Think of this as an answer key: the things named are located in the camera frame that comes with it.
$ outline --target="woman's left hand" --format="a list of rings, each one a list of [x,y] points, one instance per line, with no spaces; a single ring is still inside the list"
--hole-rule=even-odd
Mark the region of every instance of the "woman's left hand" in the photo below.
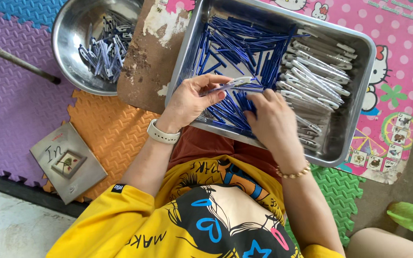
[[[215,91],[204,97],[200,97],[199,93],[217,88],[219,84],[226,84],[230,80],[232,78],[210,73],[184,80],[173,93],[156,127],[168,134],[177,133],[192,123],[204,109],[226,97],[224,91]]]

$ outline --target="woman's right hand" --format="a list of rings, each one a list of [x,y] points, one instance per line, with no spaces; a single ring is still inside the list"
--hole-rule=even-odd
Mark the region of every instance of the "woman's right hand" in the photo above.
[[[297,134],[295,114],[281,94],[270,89],[262,94],[248,94],[253,101],[257,117],[245,111],[246,119],[257,139],[272,153],[283,174],[302,171],[307,162],[304,148]]]

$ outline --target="purple foam mat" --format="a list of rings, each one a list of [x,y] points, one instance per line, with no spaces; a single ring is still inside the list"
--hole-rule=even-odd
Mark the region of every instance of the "purple foam mat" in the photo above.
[[[0,48],[61,78],[55,85],[0,58],[0,176],[9,175],[25,185],[43,186],[43,171],[29,149],[69,121],[68,105],[74,105],[72,85],[54,60],[50,33],[32,22],[17,23],[0,13]]]

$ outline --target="person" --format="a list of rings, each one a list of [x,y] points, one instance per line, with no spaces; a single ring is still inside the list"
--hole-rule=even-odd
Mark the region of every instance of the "person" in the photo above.
[[[184,80],[155,124],[167,134],[185,127],[176,147],[149,137],[120,184],[91,202],[47,256],[345,256],[331,210],[307,173],[295,114],[280,94],[247,96],[257,111],[246,118],[268,150],[188,126],[225,98],[223,91],[199,92],[229,80]],[[284,230],[286,215],[299,248]]]

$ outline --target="gold bracelet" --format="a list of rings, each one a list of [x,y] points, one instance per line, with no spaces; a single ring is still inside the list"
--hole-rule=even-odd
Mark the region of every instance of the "gold bracelet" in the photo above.
[[[296,174],[290,174],[290,175],[281,173],[281,171],[280,171],[280,166],[277,166],[277,168],[276,168],[276,170],[277,170],[277,171],[276,171],[276,172],[277,172],[277,175],[278,175],[279,177],[283,178],[283,179],[288,179],[288,178],[290,178],[290,179],[296,179],[296,178],[300,178],[301,176],[306,175],[308,172],[311,172],[311,171],[312,171],[312,169],[310,168],[310,162],[308,162],[307,160],[306,160],[306,162],[307,162],[307,167],[304,167],[304,169],[303,169],[301,172],[296,173]]]

